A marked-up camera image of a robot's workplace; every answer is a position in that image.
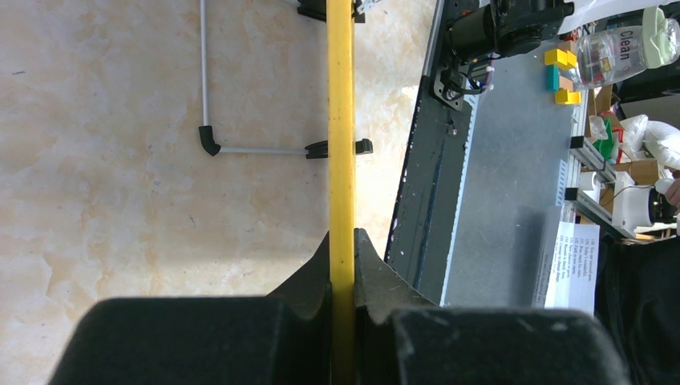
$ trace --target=black plastic clip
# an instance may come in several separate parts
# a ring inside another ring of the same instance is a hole
[[[326,0],[299,0],[300,6],[297,9],[297,13],[308,18],[313,18],[320,22],[326,22]],[[358,12],[359,6],[361,6],[361,0],[356,0],[354,2],[354,22],[357,24],[363,24],[366,22],[366,14],[360,14]]]
[[[198,135],[200,136],[200,144],[203,145],[203,149],[210,155],[215,156],[220,153],[222,146],[215,143],[215,138],[213,138],[213,126],[200,126],[198,127]]]
[[[328,158],[328,140],[310,144],[305,147],[305,150],[310,152],[307,154],[307,159],[326,159]],[[354,153],[356,155],[372,154],[373,142],[370,139],[361,139],[354,144]]]

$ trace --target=white paper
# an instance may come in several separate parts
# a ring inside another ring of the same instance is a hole
[[[548,215],[545,218],[543,234],[540,240],[540,263],[538,265],[536,288],[533,294],[534,307],[545,307],[545,296],[548,293],[548,282],[550,271],[553,267],[553,254],[555,253],[557,234],[560,230],[561,221],[565,220],[565,211],[563,205],[548,208]]]
[[[599,240],[600,226],[560,222],[544,296],[545,308],[581,310],[593,315]]]

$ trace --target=white plastic container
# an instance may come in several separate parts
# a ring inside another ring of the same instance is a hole
[[[569,71],[577,89],[603,87],[633,77],[647,68],[675,62],[680,56],[680,25],[648,8],[642,26],[626,26],[590,34],[577,41],[578,67]]]

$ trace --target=red object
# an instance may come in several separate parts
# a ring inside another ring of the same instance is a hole
[[[571,40],[572,42],[575,42],[575,41],[578,40],[578,34],[577,34],[576,31],[573,30],[573,31],[569,32],[569,34],[565,38],[563,38],[562,40],[564,40],[566,42],[568,42],[569,40]]]
[[[617,164],[621,163],[621,157],[623,156],[623,150],[621,150],[621,144],[623,144],[623,128],[620,127],[612,127],[612,136],[614,133],[618,133],[618,156],[617,156]]]

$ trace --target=yellow block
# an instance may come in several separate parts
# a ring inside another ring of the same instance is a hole
[[[546,66],[557,66],[561,70],[568,70],[569,66],[568,53],[563,50],[555,49],[545,52],[544,63]]]
[[[567,67],[568,68],[563,68],[565,70],[571,70],[572,68],[576,68],[578,65],[577,57],[576,54],[574,54],[571,51],[567,52]]]
[[[581,102],[580,92],[571,92],[569,90],[559,90],[555,92],[555,103],[571,105],[579,104]]]
[[[328,0],[328,174],[331,377],[354,384],[354,20],[351,0]]]

